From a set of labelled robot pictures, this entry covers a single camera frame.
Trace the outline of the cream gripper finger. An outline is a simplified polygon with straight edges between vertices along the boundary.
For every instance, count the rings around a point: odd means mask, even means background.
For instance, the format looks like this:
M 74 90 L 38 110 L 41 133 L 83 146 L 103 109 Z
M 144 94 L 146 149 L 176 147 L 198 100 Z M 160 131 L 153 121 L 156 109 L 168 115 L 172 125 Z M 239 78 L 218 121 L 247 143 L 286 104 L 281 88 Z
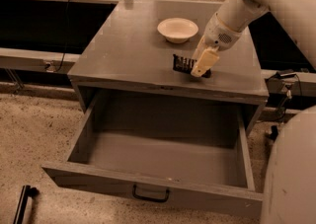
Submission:
M 205 44 L 204 37 L 201 37 L 201 39 L 198 42 L 197 48 L 195 49 L 195 52 L 193 54 L 193 60 L 198 60 L 198 58 L 206 48 L 207 45 Z
M 219 60 L 218 48 L 206 48 L 197 58 L 191 74 L 195 77 L 201 77 L 207 70 L 214 66 Z

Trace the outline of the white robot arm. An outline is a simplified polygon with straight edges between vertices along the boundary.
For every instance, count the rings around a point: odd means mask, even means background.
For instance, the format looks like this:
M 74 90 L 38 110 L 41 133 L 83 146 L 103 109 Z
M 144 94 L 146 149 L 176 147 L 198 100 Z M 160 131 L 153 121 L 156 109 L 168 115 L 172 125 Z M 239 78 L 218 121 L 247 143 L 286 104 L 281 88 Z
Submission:
M 271 12 L 311 64 L 316 57 L 315 0 L 226 0 L 207 23 L 193 59 L 199 77 L 245 28 Z M 267 167 L 261 224 L 316 224 L 316 107 L 279 133 Z

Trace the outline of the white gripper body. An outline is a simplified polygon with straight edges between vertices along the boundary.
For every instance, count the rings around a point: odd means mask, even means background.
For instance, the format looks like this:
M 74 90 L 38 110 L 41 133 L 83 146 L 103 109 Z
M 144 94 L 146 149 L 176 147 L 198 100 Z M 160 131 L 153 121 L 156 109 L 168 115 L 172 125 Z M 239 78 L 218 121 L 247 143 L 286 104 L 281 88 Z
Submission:
M 219 51 L 232 47 L 240 38 L 241 32 L 235 32 L 227 27 L 215 13 L 205 26 L 203 42 L 208 47 L 217 47 Z

